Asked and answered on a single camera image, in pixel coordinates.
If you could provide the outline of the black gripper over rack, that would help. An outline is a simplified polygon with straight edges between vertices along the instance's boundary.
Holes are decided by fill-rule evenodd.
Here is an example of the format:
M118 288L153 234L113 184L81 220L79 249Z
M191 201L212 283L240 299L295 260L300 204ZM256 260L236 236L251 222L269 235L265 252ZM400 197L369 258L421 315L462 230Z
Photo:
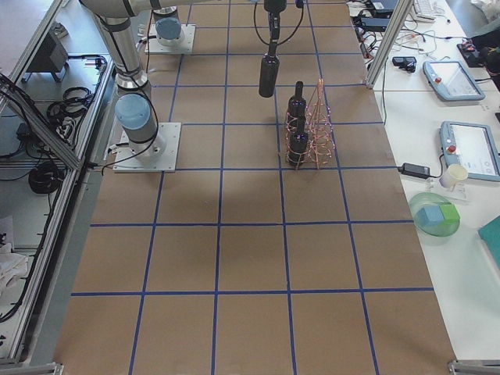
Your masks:
M280 37L280 14L286 9L286 0L264 0L263 7L268 12L270 42L277 43Z

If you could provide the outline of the robot arm over wine rack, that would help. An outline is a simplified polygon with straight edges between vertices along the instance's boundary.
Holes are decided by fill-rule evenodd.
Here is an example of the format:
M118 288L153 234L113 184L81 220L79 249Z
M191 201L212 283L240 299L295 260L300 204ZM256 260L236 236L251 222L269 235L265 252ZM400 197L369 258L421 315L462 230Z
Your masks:
M163 11L191 1L82 1L99 29L105 46L116 64L116 83L125 92L138 93L149 83L148 74L141 65L135 47L130 19L143 11ZM259 76L259 95L270 98L274 94L280 60L277 47L280 37L280 14L286 9L285 1L265 1L268 12L270 41L263 56Z

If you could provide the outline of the robot arm carrying bottle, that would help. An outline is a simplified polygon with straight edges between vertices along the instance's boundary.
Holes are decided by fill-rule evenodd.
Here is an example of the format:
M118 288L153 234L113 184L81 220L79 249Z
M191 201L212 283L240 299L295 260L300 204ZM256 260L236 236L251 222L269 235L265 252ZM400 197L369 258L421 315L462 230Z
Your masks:
M176 6L152 11L156 37L161 45L173 45L181 39L182 26Z

